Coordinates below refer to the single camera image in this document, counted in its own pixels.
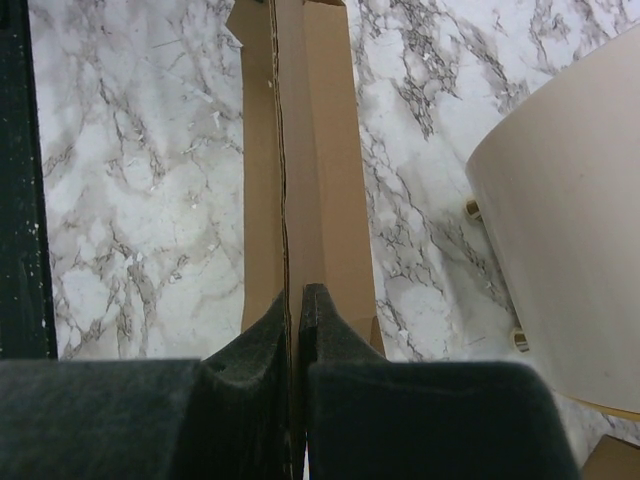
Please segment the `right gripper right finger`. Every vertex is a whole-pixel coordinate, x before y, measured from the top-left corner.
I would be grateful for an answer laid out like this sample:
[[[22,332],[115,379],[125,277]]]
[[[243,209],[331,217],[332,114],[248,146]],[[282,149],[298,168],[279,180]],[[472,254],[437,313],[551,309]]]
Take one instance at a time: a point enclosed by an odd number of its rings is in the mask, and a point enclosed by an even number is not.
[[[576,479],[553,398],[510,362],[386,360],[306,286],[299,327],[314,479]]]

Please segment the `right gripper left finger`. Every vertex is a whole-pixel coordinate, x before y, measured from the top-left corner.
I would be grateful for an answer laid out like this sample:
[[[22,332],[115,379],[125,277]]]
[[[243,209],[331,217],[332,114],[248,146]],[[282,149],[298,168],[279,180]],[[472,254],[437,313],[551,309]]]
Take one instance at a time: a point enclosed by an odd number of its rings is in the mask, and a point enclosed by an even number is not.
[[[5,479],[288,479],[282,298],[211,357],[1,365]]]

